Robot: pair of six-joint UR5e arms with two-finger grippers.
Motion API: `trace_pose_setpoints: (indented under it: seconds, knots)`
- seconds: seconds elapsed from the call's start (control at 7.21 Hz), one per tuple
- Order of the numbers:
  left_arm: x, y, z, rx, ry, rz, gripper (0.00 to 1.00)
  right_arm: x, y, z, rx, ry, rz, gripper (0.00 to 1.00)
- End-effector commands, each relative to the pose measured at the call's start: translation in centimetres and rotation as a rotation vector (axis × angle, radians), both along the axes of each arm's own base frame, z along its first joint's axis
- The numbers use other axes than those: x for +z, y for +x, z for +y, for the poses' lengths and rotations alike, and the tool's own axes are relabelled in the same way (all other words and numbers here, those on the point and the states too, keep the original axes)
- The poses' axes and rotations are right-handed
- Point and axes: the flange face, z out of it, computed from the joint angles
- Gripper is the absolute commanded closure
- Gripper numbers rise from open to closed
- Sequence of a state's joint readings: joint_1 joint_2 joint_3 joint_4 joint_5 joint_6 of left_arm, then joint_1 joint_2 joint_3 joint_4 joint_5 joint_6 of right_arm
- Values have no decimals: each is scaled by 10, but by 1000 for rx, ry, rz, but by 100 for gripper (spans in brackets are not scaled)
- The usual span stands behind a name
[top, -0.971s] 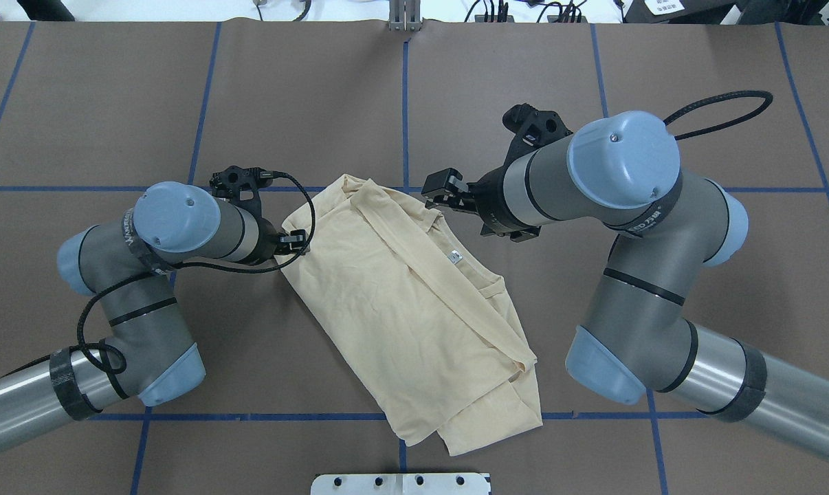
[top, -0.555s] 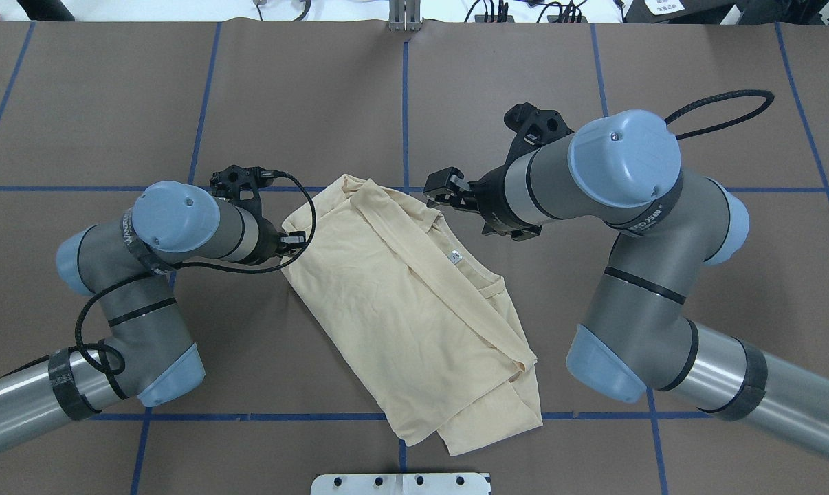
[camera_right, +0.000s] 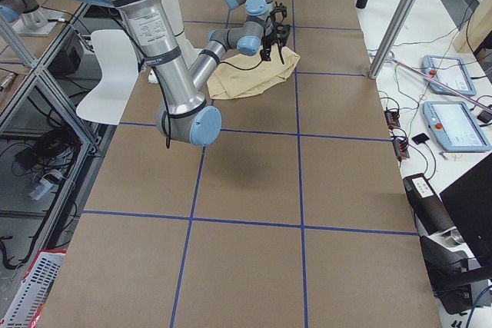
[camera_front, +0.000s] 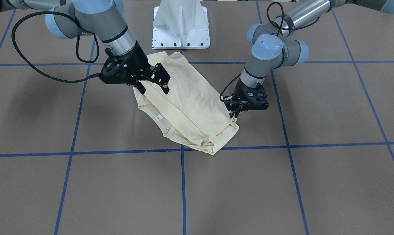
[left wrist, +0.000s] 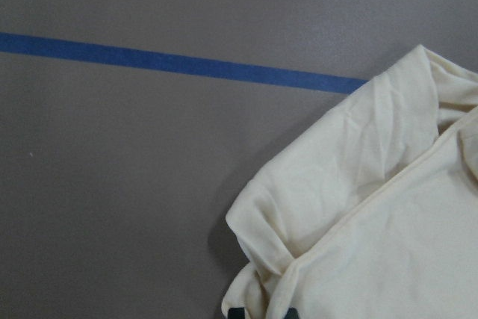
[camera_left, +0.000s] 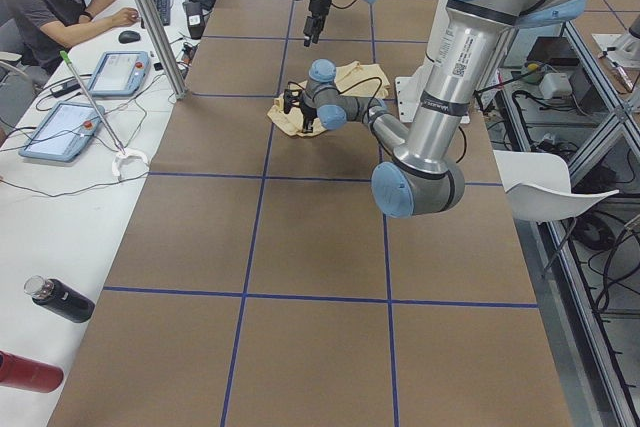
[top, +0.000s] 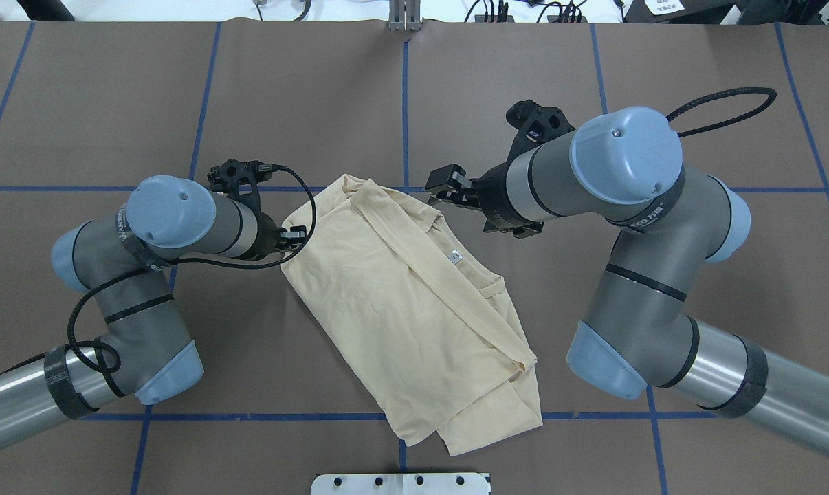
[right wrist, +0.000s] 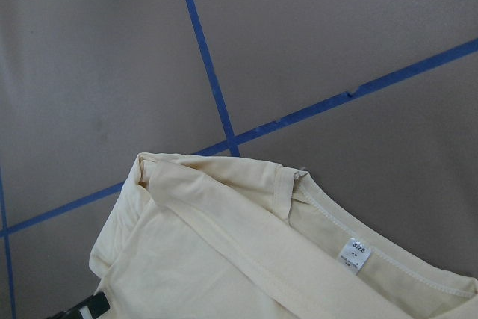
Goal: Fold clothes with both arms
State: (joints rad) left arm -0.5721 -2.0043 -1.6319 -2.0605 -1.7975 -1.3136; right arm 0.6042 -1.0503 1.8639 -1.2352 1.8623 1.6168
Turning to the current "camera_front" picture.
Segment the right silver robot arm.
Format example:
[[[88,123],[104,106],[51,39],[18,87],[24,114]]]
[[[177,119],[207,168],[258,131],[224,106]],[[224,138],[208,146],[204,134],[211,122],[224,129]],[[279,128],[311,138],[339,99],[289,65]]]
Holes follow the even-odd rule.
[[[20,51],[15,40],[17,28],[29,18],[45,15],[49,32],[60,39],[93,35],[100,40],[108,55],[100,73],[94,73],[77,82],[98,77],[105,84],[126,84],[141,94],[146,92],[142,81],[160,86],[168,94],[170,75],[162,64],[152,66],[139,42],[122,17],[122,0],[0,0],[0,12],[11,9],[34,9],[36,12],[21,18],[13,27],[11,37],[15,50],[35,71],[55,81],[64,82],[36,68]]]

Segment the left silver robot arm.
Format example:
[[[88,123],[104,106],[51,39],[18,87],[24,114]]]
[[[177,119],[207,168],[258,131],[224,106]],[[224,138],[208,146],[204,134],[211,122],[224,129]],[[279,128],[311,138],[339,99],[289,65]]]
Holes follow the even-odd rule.
[[[270,70],[304,63],[309,56],[309,46],[301,40],[289,40],[295,31],[307,28],[320,16],[346,4],[355,4],[386,14],[394,14],[394,0],[300,0],[284,12],[280,2],[272,2],[267,10],[278,5],[281,13],[276,18],[269,15],[266,24],[254,24],[247,32],[251,54],[243,71],[235,77],[237,85],[230,96],[220,95],[231,118],[244,111],[266,110],[269,107],[263,87]]]

